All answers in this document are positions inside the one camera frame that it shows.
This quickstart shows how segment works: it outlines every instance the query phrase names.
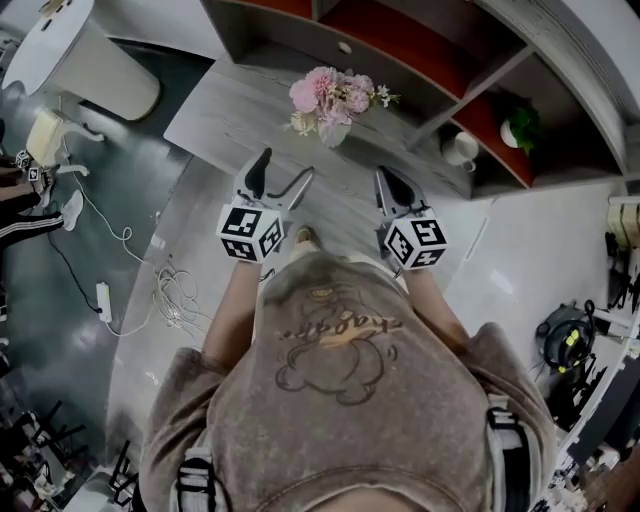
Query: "person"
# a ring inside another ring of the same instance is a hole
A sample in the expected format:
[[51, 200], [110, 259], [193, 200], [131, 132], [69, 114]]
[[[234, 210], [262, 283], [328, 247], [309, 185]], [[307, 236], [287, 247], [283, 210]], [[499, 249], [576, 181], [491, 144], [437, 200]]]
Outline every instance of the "person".
[[60, 211], [47, 215], [21, 215], [30, 208], [45, 206], [44, 201], [48, 204], [50, 197], [49, 188], [42, 196], [35, 191], [25, 192], [27, 193], [0, 201], [0, 251], [22, 240], [56, 229], [73, 231], [84, 207], [82, 193], [75, 190]]
[[24, 173], [0, 157], [0, 202], [35, 192], [40, 196], [38, 206], [46, 208], [52, 188], [53, 175], [49, 171], [42, 171], [36, 181], [24, 182]]
[[194, 451], [217, 508], [191, 510], [491, 510], [490, 392], [532, 426], [550, 478], [540, 393], [498, 325], [467, 334], [429, 270], [404, 273], [407, 293], [305, 227], [256, 309], [260, 273], [238, 262], [202, 350], [175, 355], [143, 443], [147, 510], [189, 510], [176, 478]]

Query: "power strip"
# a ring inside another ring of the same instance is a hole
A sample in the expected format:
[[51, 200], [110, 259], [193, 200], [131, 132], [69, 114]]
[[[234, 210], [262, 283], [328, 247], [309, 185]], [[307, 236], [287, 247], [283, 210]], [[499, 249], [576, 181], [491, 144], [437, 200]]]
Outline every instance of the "power strip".
[[111, 323], [111, 299], [109, 297], [109, 285], [107, 283], [96, 284], [96, 296], [98, 297], [98, 308], [100, 309], [100, 320]]

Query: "gray floor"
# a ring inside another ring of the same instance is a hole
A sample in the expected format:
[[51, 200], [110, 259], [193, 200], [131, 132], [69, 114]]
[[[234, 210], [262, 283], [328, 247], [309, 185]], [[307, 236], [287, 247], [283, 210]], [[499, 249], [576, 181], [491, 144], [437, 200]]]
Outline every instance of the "gray floor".
[[[121, 234], [133, 230], [129, 248], [144, 254], [191, 155], [162, 139], [169, 121], [210, 62], [183, 55], [124, 46], [163, 84], [161, 102], [139, 123], [127, 123], [91, 105], [65, 97], [63, 110], [106, 135], [104, 144], [75, 136], [68, 143], [76, 163], [91, 171], [82, 181], [97, 207]], [[22, 149], [38, 109], [58, 108], [54, 92], [26, 98], [21, 87], [4, 91], [1, 116], [7, 125], [5, 146]], [[64, 203], [77, 184], [72, 175], [56, 183], [54, 199]], [[68, 258], [81, 286], [95, 304], [95, 284], [111, 289], [114, 329], [119, 329], [139, 263], [112, 238], [98, 215], [85, 209], [72, 233], [59, 230], [53, 240]], [[56, 415], [58, 425], [84, 423], [79, 441], [92, 455], [104, 459], [107, 400], [118, 339], [109, 334], [77, 290], [61, 257], [46, 236], [16, 244], [4, 254], [4, 281], [9, 294], [10, 359], [19, 372], [14, 382], [27, 404], [42, 414], [56, 400], [64, 401]]]

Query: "white floor tile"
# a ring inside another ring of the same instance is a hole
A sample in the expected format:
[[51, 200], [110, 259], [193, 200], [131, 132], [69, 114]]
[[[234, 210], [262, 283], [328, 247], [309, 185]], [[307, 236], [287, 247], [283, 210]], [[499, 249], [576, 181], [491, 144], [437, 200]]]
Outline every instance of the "white floor tile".
[[534, 331], [560, 303], [604, 306], [610, 184], [498, 199], [471, 259], [445, 298], [470, 333], [485, 322], [506, 330], [521, 360], [540, 361]]

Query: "bouquet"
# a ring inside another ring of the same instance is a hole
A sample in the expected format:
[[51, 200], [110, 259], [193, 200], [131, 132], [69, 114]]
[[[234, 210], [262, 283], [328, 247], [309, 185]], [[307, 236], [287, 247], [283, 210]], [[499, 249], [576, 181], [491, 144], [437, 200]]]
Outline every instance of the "bouquet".
[[334, 68], [317, 67], [291, 86], [289, 96], [296, 111], [291, 124], [300, 135], [317, 131], [322, 143], [337, 147], [351, 129], [353, 119], [375, 104], [384, 108], [400, 96], [389, 94], [384, 85], [377, 90], [366, 75], [341, 73]]

